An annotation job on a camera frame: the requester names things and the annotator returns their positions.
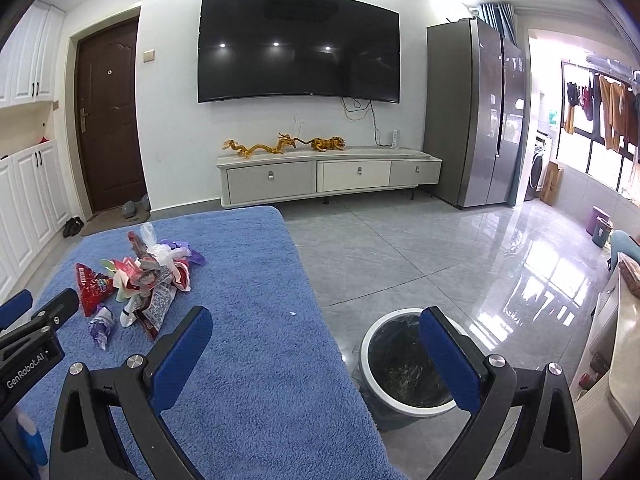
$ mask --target figurine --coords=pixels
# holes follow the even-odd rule
[[[316,152],[325,152],[326,150],[344,150],[344,139],[342,137],[332,137],[331,139],[321,139],[320,137],[316,137],[315,139],[307,141],[296,137],[293,140],[299,140],[302,144],[311,144],[311,147],[316,150]]]
[[[226,150],[227,148],[231,148],[232,150],[236,150],[239,156],[244,156],[244,158],[249,158],[255,150],[264,150],[268,153],[279,153],[283,154],[282,149],[285,146],[293,146],[296,147],[296,140],[299,139],[291,139],[290,135],[287,134],[278,134],[278,145],[275,148],[271,146],[267,146],[265,144],[255,144],[254,146],[247,148],[242,144],[236,144],[233,139],[226,140],[222,145],[222,149]]]

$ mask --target flat screen tv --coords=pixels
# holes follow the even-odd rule
[[[198,102],[274,95],[400,102],[398,14],[354,0],[202,0]]]

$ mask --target gray trash bin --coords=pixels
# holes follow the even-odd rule
[[[613,224],[611,223],[611,220],[605,220],[598,216],[596,219],[596,228],[593,230],[593,243],[598,247],[604,247],[604,244],[607,243],[607,240],[609,239],[612,229]]]
[[[371,326],[360,345],[353,378],[380,431],[398,430],[456,406],[420,341],[422,311],[405,308],[386,314]],[[449,321],[467,335],[458,323]]]

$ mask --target washing machine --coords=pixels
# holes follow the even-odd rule
[[[536,146],[533,151],[529,183],[524,200],[533,200],[540,197],[542,184],[545,179],[546,165],[551,159],[551,137],[541,132],[536,134]]]

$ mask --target blue carpet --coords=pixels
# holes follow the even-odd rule
[[[209,309],[213,336],[176,405],[162,418],[205,478],[404,479],[351,383],[280,213],[271,207],[202,213],[153,222],[158,238],[188,241],[207,259],[191,267],[193,290],[178,292],[161,335],[194,304]],[[84,238],[49,283],[39,305],[67,286],[74,264],[100,269],[102,258],[133,256],[127,228]],[[122,309],[107,302],[117,315]],[[74,315],[59,331],[65,359],[21,402],[48,447],[69,366],[114,367],[152,344],[142,327],[116,324],[103,352]],[[140,452],[114,418],[142,478]]]

